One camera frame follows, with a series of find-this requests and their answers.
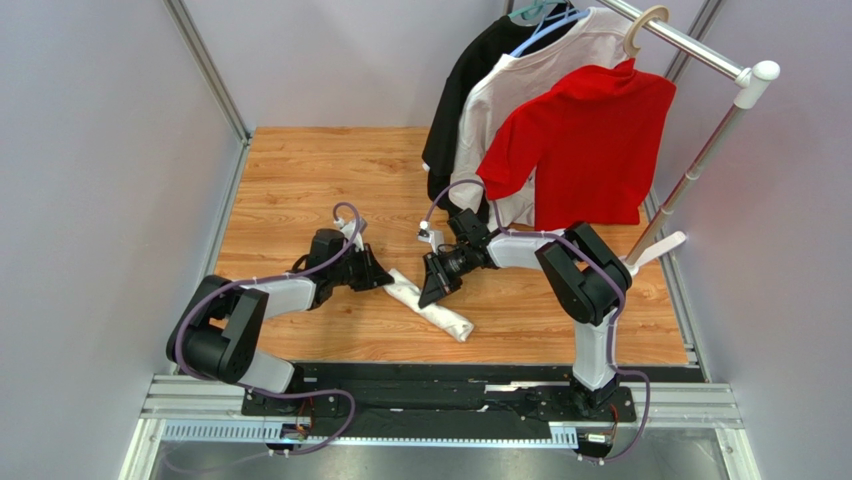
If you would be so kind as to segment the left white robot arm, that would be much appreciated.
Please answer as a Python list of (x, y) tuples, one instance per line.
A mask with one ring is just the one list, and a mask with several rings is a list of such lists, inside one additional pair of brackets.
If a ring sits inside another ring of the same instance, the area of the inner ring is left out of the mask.
[(263, 323), (314, 310), (337, 287), (361, 292), (393, 282), (356, 223), (319, 229), (309, 252), (283, 275), (244, 281), (205, 277), (167, 341), (166, 356), (197, 378), (284, 394), (296, 367), (259, 350)]

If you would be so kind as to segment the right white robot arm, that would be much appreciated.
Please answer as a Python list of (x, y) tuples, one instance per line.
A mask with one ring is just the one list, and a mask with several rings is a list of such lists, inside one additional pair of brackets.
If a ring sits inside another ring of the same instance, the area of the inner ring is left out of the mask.
[(574, 389), (592, 408), (608, 400), (619, 382), (612, 329), (633, 277), (595, 230), (585, 222), (560, 231), (492, 230), (469, 209), (448, 224), (456, 238), (453, 244), (444, 243), (442, 233), (429, 221), (419, 225), (419, 240), (432, 248), (423, 258), (419, 307), (458, 291), (463, 276), (476, 269), (541, 271), (574, 322)]

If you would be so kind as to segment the white cloth napkin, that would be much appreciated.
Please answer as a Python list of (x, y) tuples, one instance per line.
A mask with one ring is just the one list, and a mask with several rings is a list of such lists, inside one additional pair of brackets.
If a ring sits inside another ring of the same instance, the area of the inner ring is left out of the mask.
[(419, 307), (418, 301), (421, 290), (397, 269), (390, 269), (389, 274), (393, 278), (393, 282), (383, 287), (388, 295), (433, 326), (444, 331), (455, 341), (464, 343), (468, 340), (474, 331), (474, 324), (471, 321), (461, 314), (437, 304)]

